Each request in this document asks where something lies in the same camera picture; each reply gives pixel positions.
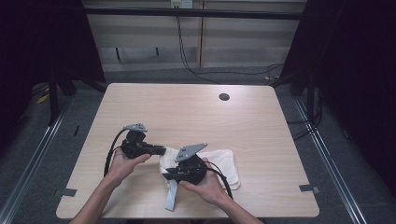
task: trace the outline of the white towel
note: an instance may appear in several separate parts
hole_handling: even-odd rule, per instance
[[[178,150],[171,147],[166,147],[165,154],[160,157],[160,172],[162,174],[167,173],[167,168],[177,167],[177,162],[175,162],[175,157],[177,154]],[[197,155],[201,158],[207,157],[210,162],[213,162],[220,168],[223,175],[227,177],[227,182],[230,185],[230,189],[239,188],[241,183],[239,181],[235,163],[233,162],[233,152],[230,149],[218,149],[208,152],[199,152],[197,153]],[[219,176],[218,178],[221,185],[224,187],[224,184]]]

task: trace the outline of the silver metal bracket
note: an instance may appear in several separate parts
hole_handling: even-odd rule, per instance
[[[143,123],[125,125],[125,126],[123,126],[123,129],[141,132],[141,133],[146,133],[148,131],[148,129],[146,128],[146,126]]]
[[[185,161],[189,159],[191,156],[201,151],[204,147],[207,147],[207,143],[182,147],[175,158],[175,162]]]

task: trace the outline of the gray floor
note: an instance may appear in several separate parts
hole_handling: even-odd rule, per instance
[[[263,67],[210,68],[210,71],[233,71],[255,73]],[[270,77],[275,77],[279,70],[274,70]],[[216,80],[221,84],[264,85],[268,74],[256,76],[237,74],[208,74],[202,77]],[[144,70],[106,73],[111,82],[152,82],[152,83],[205,83],[185,69]],[[96,110],[103,94],[90,87],[76,83],[77,94],[72,97],[63,122],[52,140],[30,188],[25,194],[12,223],[66,223],[56,217],[59,197],[53,196],[56,189],[64,189],[73,171],[78,154],[88,134]],[[300,120],[294,98],[290,96],[289,87],[276,88],[276,94],[286,120]],[[21,122],[20,131],[15,135],[7,154],[0,160],[0,206],[4,205],[8,195],[16,186],[19,177],[32,157],[41,136],[47,130],[50,117],[49,101],[36,104],[39,97],[34,95]],[[67,98],[61,95],[62,102]],[[342,125],[332,111],[324,104],[323,119],[318,126],[332,157],[339,167],[352,194],[359,203],[367,223],[396,223],[396,202],[378,175],[365,162],[359,149],[352,140],[344,136]],[[304,130],[303,124],[290,124],[290,132]],[[318,217],[313,218],[274,218],[265,217],[266,223],[353,223],[332,182],[321,157],[309,135],[295,142],[303,162],[306,174],[312,186],[320,188],[316,199],[320,209]],[[125,220],[101,220],[101,223],[125,223]]]

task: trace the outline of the forearm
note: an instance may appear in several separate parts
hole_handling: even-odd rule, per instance
[[[230,197],[224,197],[217,203],[217,206],[223,210],[227,216],[233,221],[235,224],[242,223],[260,223],[256,217],[251,215],[248,211],[246,211],[243,207],[241,207],[238,203],[236,203]]]
[[[97,223],[117,183],[105,177],[70,223]]]

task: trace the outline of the round black object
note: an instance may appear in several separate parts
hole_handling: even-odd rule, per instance
[[[185,175],[180,180],[185,180],[193,185],[199,184],[206,175],[206,164],[197,155],[193,155],[188,160],[178,163],[178,171],[183,172]]]
[[[227,93],[222,93],[222,94],[219,95],[219,98],[222,101],[228,101],[228,100],[230,100],[230,95],[227,94]]]

